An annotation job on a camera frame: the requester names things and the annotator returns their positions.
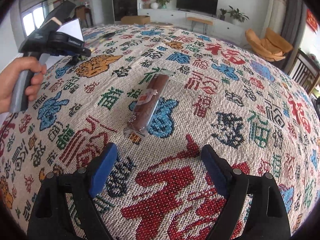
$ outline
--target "window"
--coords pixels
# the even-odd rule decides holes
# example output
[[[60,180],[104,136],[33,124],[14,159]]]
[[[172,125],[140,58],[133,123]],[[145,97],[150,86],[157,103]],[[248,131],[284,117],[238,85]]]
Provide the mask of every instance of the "window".
[[[47,15],[64,0],[44,0],[41,3],[24,11],[22,22],[26,35],[29,36],[35,29],[40,28]]]

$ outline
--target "white vase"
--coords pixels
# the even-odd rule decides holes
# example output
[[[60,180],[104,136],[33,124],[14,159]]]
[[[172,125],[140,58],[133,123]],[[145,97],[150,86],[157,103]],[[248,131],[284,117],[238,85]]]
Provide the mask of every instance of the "white vase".
[[[153,2],[153,3],[150,5],[151,9],[157,9],[158,6],[159,6],[158,3],[156,3],[156,2]]]
[[[241,22],[238,19],[232,19],[232,24],[239,26]]]

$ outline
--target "potted plant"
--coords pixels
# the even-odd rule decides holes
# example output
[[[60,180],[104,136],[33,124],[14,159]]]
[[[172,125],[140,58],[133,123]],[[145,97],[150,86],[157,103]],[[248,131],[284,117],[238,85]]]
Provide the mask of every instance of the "potted plant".
[[[149,5],[149,1],[150,1],[150,0],[141,0],[141,1],[143,1],[143,8],[144,8],[144,9],[148,9],[149,6],[150,6],[150,5]]]
[[[228,11],[225,10],[225,9],[222,9],[222,8],[220,9],[220,11],[221,11],[220,20],[224,21],[225,18],[226,18],[226,13],[227,13]]]
[[[229,10],[228,13],[230,14],[230,17],[233,18],[232,23],[234,25],[240,25],[240,23],[249,20],[249,17],[244,13],[241,13],[238,8],[235,10],[230,5],[229,7],[231,8],[231,10]]]
[[[156,3],[160,4],[162,9],[167,8],[167,3],[169,3],[171,0],[156,0]]]

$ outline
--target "bed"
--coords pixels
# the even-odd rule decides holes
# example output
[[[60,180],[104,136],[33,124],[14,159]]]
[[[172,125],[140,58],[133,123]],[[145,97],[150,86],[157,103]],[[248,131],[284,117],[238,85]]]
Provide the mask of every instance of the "bed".
[[[89,28],[87,46],[109,32],[116,35],[90,58],[73,66],[65,57],[48,69],[37,100],[4,132],[0,187],[20,227],[27,231],[48,172],[72,173],[114,142],[118,158],[94,199],[113,238],[205,239],[225,203],[199,157],[211,144],[234,168],[273,174],[294,233],[320,197],[320,126],[306,92],[246,50],[180,29]],[[174,74],[148,137],[125,138],[137,98],[164,69]],[[67,199],[83,237],[72,196]],[[233,237],[241,234],[250,203],[248,196]]]

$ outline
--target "white cabinet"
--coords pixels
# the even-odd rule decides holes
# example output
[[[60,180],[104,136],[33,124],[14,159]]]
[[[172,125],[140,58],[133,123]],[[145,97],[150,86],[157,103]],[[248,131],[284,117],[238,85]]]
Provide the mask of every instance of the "white cabinet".
[[[196,13],[166,9],[139,9],[138,15],[147,15],[150,16],[152,22],[172,23],[175,27],[186,28],[188,31],[191,29],[191,21],[187,20],[187,17],[209,20],[213,22],[212,26],[208,25],[207,34],[209,36],[232,41],[238,45],[241,44],[244,36],[244,29],[239,26]],[[202,34],[203,24],[196,23],[193,31]]]

